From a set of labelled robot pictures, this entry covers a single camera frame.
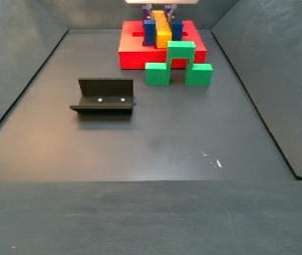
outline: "blue block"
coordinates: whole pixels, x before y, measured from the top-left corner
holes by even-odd
[[[144,46],[155,46],[155,20],[144,20]]]
[[[171,26],[171,34],[173,34],[171,39],[174,41],[181,41],[182,40],[182,32],[183,32],[182,20],[171,20],[170,26]]]

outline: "dark gray wall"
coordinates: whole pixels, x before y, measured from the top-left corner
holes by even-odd
[[[0,120],[67,27],[33,0],[0,0]]]
[[[302,1],[239,0],[213,33],[302,176]]]
[[[71,29],[122,29],[124,20],[138,20],[140,5],[124,0],[40,0]],[[199,29],[210,29],[238,0],[201,0],[179,5],[178,18],[191,19]]]

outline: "scratch mark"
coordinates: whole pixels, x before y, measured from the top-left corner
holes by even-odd
[[[222,168],[222,165],[221,165],[221,163],[219,163],[219,160],[217,160],[217,164],[218,164],[219,168]]]

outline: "green cube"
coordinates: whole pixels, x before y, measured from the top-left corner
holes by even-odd
[[[211,74],[210,64],[193,64],[191,69],[186,69],[185,84],[187,86],[209,86]]]
[[[170,68],[166,63],[146,63],[146,84],[167,86],[170,80]]]

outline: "gray floor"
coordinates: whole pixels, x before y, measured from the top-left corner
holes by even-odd
[[[302,255],[302,183],[0,183],[0,254]]]
[[[210,88],[147,87],[122,71],[119,31],[72,31],[0,126],[0,181],[293,180],[209,31]],[[79,117],[78,78],[131,77],[127,117]]]

